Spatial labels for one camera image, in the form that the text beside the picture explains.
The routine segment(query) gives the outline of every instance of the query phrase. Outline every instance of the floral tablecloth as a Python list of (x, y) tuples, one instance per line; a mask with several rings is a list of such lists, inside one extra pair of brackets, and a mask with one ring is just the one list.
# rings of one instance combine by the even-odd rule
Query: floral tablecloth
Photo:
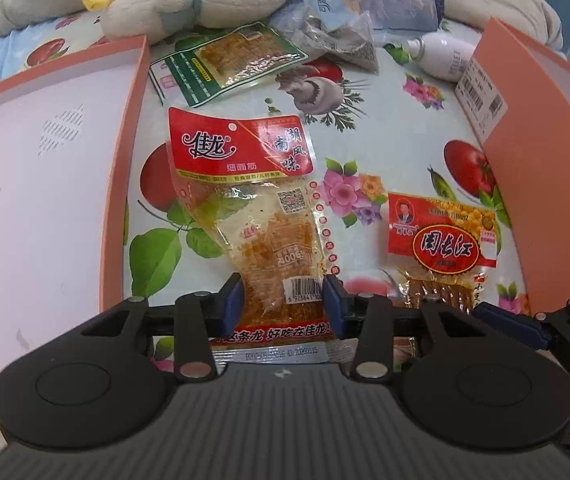
[[(447, 28), (460, 27), (445, 24)], [(475, 34), (463, 27), (459, 36)], [(153, 50), (156, 59), (173, 46)], [(321, 241), (329, 272), (350, 292), (392, 296), (393, 263), (387, 254), (387, 193), (444, 196), (497, 213), (501, 233), (497, 267), (482, 284), (480, 300), (527, 312), (527, 297), (510, 221), (479, 144), (454, 95), (454, 85), (429, 77), (403, 53), (377, 52), (380, 73), (321, 58), (314, 71), (291, 85), (268, 77), (198, 108), (247, 119), (299, 114), (316, 152), (307, 184), (322, 215)], [(303, 100), (297, 92), (313, 95)], [(124, 294), (144, 294), (151, 304), (173, 303), (195, 290), (217, 290), (234, 268), (175, 202), (167, 179), (166, 124), (158, 98), (146, 93), (134, 148), (124, 239)], [(325, 332), (326, 324), (312, 332)], [(258, 335), (241, 330), (237, 342), (266, 342), (305, 335), (301, 327)]]

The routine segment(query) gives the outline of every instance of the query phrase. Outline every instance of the open cardboard box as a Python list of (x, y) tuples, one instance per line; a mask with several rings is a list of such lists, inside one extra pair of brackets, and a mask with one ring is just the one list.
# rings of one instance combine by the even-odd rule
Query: open cardboard box
[(570, 298), (570, 63), (492, 20), (456, 95), (513, 224), (531, 313)]

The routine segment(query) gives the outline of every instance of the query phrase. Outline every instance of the green snack package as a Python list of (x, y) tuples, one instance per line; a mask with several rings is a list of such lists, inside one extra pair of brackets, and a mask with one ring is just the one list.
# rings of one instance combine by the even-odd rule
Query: green snack package
[(306, 59), (307, 54), (273, 28), (254, 22), (158, 59), (149, 74), (161, 102), (178, 100), (199, 107), (223, 92)]

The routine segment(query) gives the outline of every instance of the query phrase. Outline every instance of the gray ribbed plate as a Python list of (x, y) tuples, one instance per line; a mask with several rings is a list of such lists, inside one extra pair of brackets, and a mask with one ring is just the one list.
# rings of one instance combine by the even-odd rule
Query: gray ribbed plate
[(131, 438), (83, 453), (11, 444), (0, 480), (570, 480), (552, 445), (489, 455), (420, 430), (383, 387), (338, 365), (230, 364), (183, 386)]

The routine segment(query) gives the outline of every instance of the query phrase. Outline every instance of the round red sticker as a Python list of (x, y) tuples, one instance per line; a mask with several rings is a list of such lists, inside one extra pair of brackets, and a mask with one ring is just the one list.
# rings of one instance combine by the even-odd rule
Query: round red sticker
[(472, 269), (481, 254), (476, 239), (460, 227), (437, 224), (414, 235), (415, 258), (427, 269), (440, 274), (461, 274)]

